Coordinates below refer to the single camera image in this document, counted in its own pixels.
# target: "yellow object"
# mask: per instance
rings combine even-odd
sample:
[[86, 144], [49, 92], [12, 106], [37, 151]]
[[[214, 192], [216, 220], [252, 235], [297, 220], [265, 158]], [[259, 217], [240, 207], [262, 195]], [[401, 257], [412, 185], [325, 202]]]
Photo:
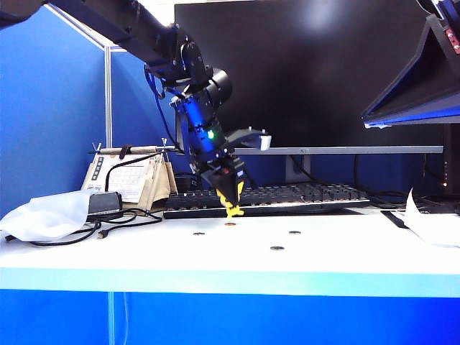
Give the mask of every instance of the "yellow object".
[[[238, 183], [238, 201], [239, 201], [240, 195], [242, 194], [243, 186], [244, 186], [244, 181], [241, 181], [240, 183]], [[233, 216], [243, 216], [244, 215], [244, 211], [239, 209], [239, 205], [236, 205], [234, 207], [230, 202], [228, 202], [225, 199], [225, 196], [221, 193], [219, 189], [217, 190], [217, 195], [221, 198], [222, 206], [226, 207], [227, 218], [231, 218]]]

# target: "white plastic bag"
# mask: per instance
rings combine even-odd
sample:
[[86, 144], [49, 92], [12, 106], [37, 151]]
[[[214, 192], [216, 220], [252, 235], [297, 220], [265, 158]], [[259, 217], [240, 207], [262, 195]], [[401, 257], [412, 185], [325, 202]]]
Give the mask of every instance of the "white plastic bag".
[[0, 230], [21, 241], [55, 241], [80, 230], [93, 190], [30, 199], [0, 220]]

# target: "monitor screen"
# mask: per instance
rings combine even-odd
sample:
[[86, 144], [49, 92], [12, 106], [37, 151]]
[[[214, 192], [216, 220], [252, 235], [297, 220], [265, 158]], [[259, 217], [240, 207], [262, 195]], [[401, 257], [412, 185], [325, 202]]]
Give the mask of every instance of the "monitor screen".
[[416, 0], [176, 4], [175, 21], [233, 84], [224, 131], [252, 126], [272, 147], [442, 145], [441, 125], [365, 129], [362, 112], [412, 57]]

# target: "white table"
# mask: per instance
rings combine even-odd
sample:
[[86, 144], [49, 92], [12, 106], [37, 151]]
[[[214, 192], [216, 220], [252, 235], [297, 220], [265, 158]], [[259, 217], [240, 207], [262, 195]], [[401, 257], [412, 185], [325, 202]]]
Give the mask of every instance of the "white table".
[[0, 288], [460, 297], [460, 249], [359, 212], [164, 220], [63, 247], [2, 239]]

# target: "monitor stand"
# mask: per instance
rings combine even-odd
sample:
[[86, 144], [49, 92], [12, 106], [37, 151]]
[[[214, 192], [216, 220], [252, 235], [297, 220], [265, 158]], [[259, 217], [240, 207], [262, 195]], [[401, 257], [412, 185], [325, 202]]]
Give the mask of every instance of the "monitor stand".
[[[308, 173], [311, 171], [311, 156], [298, 155], [293, 156]], [[293, 162], [289, 155], [285, 156], [285, 182], [286, 183], [299, 183], [308, 182], [310, 178], [305, 175], [300, 168]]]

